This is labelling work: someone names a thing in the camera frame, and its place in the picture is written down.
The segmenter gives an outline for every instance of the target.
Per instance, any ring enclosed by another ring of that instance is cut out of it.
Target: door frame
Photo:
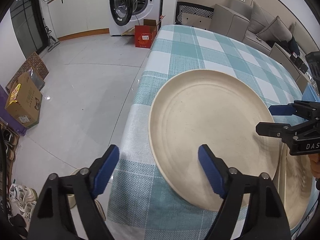
[[[49,39],[47,32],[45,30],[44,22],[42,19],[42,13],[41,13],[41,8],[40,8],[40,1],[39,0],[31,0],[31,5],[32,5],[32,11],[33,11],[33,16],[35,18],[36,26],[42,41],[42,47],[40,47],[36,53],[39,55],[46,47],[49,45]]]

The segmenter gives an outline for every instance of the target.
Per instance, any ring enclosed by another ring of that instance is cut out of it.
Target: cardboard box
[[[150,49],[158,33],[158,25],[163,18],[164,16],[160,17],[160,21],[158,22],[158,24],[156,20],[144,19],[143,25],[136,25],[135,27],[130,28],[129,30],[122,33],[121,36],[134,34],[135,46],[137,48]]]
[[[18,78],[8,97],[5,109],[26,128],[39,123],[42,94],[27,72]]]
[[[6,90],[10,93],[13,85],[18,81],[18,77],[28,71],[29,68],[33,68],[36,73],[42,78],[42,80],[45,79],[45,77],[49,74],[49,71],[45,64],[43,63],[42,59],[39,57],[37,53],[33,53],[18,69],[18,71],[15,73],[15,75],[12,77],[12,79],[9,81],[9,83],[6,85]]]

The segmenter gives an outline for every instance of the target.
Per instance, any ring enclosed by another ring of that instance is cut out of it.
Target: hand
[[[311,165],[311,173],[312,175],[320,179],[320,154],[309,154],[310,165]]]

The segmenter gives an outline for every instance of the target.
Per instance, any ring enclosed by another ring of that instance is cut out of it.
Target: washing machine
[[[143,19],[160,17],[160,0],[109,0],[110,35],[121,35],[135,25],[143,25]]]

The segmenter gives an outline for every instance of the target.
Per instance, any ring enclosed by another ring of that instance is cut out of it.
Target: screw
[[[263,179],[269,179],[269,174],[268,173],[261,173],[261,177],[263,177]]]
[[[237,170],[236,168],[230,168],[230,169],[229,169],[229,172],[230,172],[231,174],[237,174],[237,173],[238,173],[238,170]]]
[[[88,168],[82,168],[82,169],[80,170],[80,174],[81,174],[81,175],[86,175],[88,172],[89,172],[89,169],[88,169]]]
[[[54,180],[58,175],[55,173],[52,173],[49,175],[49,180]]]

